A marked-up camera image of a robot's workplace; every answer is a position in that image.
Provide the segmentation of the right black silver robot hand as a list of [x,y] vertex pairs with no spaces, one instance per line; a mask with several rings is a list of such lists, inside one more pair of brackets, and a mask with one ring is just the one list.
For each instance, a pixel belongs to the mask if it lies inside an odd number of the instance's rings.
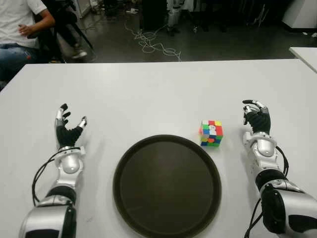
[[258,100],[243,100],[244,122],[249,124],[253,133],[270,134],[271,120],[268,107]]

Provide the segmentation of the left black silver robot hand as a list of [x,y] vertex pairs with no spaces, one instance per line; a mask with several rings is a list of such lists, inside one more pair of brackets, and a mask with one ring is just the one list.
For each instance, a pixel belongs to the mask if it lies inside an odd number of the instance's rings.
[[59,150],[64,147],[74,147],[87,125],[87,117],[84,116],[76,127],[67,129],[65,126],[68,123],[67,117],[71,115],[71,112],[66,112],[67,109],[68,105],[62,104],[57,110],[54,122],[57,148]]

